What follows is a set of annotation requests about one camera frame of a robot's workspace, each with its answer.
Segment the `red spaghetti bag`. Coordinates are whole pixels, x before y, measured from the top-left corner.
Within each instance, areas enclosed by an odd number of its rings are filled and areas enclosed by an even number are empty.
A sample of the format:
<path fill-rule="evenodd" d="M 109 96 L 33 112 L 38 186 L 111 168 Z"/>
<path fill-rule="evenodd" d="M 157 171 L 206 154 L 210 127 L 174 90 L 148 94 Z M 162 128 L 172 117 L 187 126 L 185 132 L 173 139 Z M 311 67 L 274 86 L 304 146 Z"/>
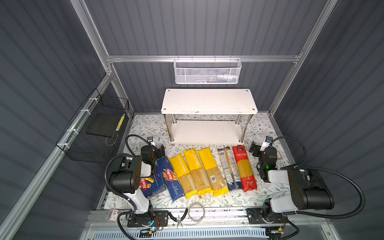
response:
<path fill-rule="evenodd" d="M 257 181 L 255 179 L 245 147 L 234 146 L 233 152 L 244 192 L 257 190 Z"/>

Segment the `clear blue spaghetti bag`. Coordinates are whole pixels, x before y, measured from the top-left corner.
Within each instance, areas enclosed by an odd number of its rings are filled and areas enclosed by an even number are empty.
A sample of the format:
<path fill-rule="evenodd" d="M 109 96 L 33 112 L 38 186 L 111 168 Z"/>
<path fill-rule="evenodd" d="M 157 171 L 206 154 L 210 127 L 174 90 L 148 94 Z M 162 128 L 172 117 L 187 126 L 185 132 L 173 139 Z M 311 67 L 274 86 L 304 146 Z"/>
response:
<path fill-rule="evenodd" d="M 218 149 L 218 154 L 229 191 L 242 190 L 243 186 L 233 150 L 230 147 Z"/>

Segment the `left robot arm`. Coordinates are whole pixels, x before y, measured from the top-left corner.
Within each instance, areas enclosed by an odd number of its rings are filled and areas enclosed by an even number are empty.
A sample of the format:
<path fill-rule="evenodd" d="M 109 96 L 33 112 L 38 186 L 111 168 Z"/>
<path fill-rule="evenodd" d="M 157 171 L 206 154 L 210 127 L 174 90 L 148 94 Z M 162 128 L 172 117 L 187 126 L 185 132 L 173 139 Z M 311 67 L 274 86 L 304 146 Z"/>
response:
<path fill-rule="evenodd" d="M 131 137 L 146 143 L 139 155 L 129 145 Z M 106 187 L 132 206 L 127 213 L 128 220 L 145 227 L 151 226 L 156 214 L 150 198 L 167 189 L 157 165 L 157 160 L 165 156 L 165 147 L 156 147 L 152 137 L 145 139 L 139 135 L 128 135 L 125 143 L 129 153 L 116 155 L 107 163 L 104 173 Z"/>

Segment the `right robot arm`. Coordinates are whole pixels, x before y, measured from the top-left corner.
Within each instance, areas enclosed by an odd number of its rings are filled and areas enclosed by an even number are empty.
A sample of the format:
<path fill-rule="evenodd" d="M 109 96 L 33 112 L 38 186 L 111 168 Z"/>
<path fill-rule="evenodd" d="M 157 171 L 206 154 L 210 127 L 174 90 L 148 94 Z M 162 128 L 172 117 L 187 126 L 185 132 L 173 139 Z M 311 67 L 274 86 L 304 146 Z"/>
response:
<path fill-rule="evenodd" d="M 277 149 L 273 144 L 279 138 L 267 136 L 261 145 L 251 143 L 249 152 L 259 159 L 257 170 L 261 179 L 266 183 L 285 184 L 290 188 L 288 196 L 268 198 L 260 210 L 260 217 L 267 224 L 275 223 L 278 219 L 286 221 L 290 215 L 306 215 L 324 219 L 346 219 L 359 214 L 366 205 L 366 197 L 362 189 L 347 176 L 334 170 L 321 167 L 299 167 L 307 155 L 304 146 L 303 157 L 299 162 L 277 168 Z M 321 173 L 335 175 L 351 184 L 359 195 L 358 206 L 349 213 L 339 215 L 317 214 L 316 210 L 331 210 L 335 206 L 334 197 Z"/>

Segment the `blue Barilla pasta box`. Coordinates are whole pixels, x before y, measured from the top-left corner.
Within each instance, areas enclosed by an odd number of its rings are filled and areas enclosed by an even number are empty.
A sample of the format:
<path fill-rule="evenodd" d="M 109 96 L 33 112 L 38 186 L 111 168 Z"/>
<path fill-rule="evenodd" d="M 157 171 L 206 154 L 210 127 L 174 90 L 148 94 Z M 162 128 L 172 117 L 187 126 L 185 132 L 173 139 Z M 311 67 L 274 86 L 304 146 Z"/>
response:
<path fill-rule="evenodd" d="M 167 190 L 165 181 L 158 166 L 155 166 L 155 173 L 153 175 L 140 179 L 140 188 L 147 199 L 150 199 Z"/>

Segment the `white two-tier shelf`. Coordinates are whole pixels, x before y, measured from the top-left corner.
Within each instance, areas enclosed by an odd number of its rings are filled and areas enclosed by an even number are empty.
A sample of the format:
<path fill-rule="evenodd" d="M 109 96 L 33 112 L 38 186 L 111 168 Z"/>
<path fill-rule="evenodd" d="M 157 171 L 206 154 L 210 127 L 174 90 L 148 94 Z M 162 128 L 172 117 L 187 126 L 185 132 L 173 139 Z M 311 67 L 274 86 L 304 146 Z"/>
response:
<path fill-rule="evenodd" d="M 246 127 L 258 113 L 249 89 L 167 89 L 161 113 L 171 144 L 237 145 L 244 142 Z M 233 115 L 235 121 L 177 120 L 175 115 Z"/>

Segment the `yellow Pastatime bag left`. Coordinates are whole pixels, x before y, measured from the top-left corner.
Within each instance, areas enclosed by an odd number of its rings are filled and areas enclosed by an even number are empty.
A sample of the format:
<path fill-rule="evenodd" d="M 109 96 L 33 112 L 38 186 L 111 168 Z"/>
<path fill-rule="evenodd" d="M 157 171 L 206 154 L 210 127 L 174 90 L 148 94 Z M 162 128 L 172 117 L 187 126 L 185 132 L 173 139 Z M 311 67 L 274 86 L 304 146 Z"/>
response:
<path fill-rule="evenodd" d="M 194 183 L 191 171 L 181 153 L 173 158 L 169 159 L 174 171 L 178 177 L 178 180 L 183 188 L 186 198 L 189 199 L 198 194 L 196 185 Z"/>

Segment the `yellow pastatime bag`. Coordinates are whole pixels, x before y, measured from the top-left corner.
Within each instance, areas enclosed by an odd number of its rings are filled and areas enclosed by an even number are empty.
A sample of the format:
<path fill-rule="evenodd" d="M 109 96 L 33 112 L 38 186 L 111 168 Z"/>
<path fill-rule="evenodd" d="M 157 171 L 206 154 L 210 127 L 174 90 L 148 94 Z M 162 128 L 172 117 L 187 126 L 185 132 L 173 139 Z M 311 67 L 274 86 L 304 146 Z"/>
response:
<path fill-rule="evenodd" d="M 213 193 L 214 191 L 196 149 L 185 150 L 183 154 L 191 171 L 199 196 Z"/>
<path fill-rule="evenodd" d="M 198 194 L 196 185 L 194 183 L 191 171 L 181 153 L 173 158 L 169 159 L 174 171 L 178 177 L 178 180 L 183 188 L 186 198 L 189 199 Z"/>
<path fill-rule="evenodd" d="M 205 168 L 211 187 L 214 191 L 214 197 L 219 197 L 229 193 L 227 183 L 218 168 L 218 165 L 214 159 L 211 149 L 204 148 L 198 150 L 198 154 Z"/>

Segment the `floral table mat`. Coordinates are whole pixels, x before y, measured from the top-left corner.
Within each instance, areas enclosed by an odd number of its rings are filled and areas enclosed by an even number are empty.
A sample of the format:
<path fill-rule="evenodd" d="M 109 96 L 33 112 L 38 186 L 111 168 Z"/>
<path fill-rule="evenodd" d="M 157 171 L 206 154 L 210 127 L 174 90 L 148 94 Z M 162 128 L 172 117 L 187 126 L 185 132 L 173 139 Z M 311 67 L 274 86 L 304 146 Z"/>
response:
<path fill-rule="evenodd" d="M 125 152 L 140 155 L 147 137 L 165 147 L 152 177 L 139 181 L 139 191 L 155 209 L 204 207 L 259 207 L 266 199 L 291 200 L 288 184 L 266 183 L 257 170 L 258 158 L 249 153 L 252 143 L 277 136 L 266 113 L 241 117 L 243 142 L 233 144 L 177 144 L 177 131 L 169 130 L 164 115 L 137 115 L 125 138 Z"/>

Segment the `blue Barilla spaghetti box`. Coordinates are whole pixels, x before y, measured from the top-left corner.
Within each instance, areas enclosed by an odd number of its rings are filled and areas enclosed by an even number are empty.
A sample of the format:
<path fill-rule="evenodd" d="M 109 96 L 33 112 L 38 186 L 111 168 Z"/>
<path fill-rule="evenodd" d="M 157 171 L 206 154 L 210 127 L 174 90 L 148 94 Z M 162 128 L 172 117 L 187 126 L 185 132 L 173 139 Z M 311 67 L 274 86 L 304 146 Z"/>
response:
<path fill-rule="evenodd" d="M 169 190 L 172 201 L 184 197 L 184 190 L 168 157 L 158 159 L 157 165 Z"/>

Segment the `yellow Pastatime bag right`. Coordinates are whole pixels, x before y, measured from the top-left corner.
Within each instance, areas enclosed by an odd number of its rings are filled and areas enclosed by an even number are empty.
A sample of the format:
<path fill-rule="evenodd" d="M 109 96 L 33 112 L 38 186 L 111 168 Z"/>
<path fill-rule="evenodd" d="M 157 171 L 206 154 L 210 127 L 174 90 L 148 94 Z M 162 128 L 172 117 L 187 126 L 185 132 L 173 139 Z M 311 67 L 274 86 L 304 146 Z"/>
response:
<path fill-rule="evenodd" d="M 219 197 L 229 193 L 227 183 L 218 168 L 218 165 L 214 159 L 211 149 L 204 148 L 198 150 L 198 154 L 205 168 L 211 187 L 214 191 L 214 197 Z"/>

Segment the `yellow Pastatime bag middle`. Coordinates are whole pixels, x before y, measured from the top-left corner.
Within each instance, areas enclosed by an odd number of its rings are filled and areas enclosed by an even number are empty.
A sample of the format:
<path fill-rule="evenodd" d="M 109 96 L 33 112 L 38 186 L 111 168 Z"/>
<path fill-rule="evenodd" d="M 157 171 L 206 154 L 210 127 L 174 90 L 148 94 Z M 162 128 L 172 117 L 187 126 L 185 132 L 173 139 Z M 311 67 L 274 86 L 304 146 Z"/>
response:
<path fill-rule="evenodd" d="M 191 171 L 199 196 L 213 193 L 214 191 L 196 149 L 185 150 L 183 154 Z"/>

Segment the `black pliers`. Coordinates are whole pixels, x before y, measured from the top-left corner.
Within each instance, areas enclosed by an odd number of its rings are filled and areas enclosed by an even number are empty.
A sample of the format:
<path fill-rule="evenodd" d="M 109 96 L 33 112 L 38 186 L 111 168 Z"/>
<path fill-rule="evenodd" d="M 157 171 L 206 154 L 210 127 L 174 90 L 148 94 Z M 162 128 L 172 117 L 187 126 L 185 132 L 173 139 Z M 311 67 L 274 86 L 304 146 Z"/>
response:
<path fill-rule="evenodd" d="M 183 222 L 183 220 L 186 218 L 186 216 L 187 216 L 187 214 L 188 214 L 188 209 L 185 209 L 185 211 L 184 211 L 184 213 L 183 213 L 183 215 L 180 217 L 180 216 L 178 216 L 178 217 L 175 217 L 171 212 L 168 212 L 168 216 L 169 216 L 169 218 L 172 220 L 172 221 L 174 221 L 174 222 L 176 222 L 177 223 L 177 228 L 179 227 L 179 226 L 181 226 L 182 225 L 182 222 Z"/>

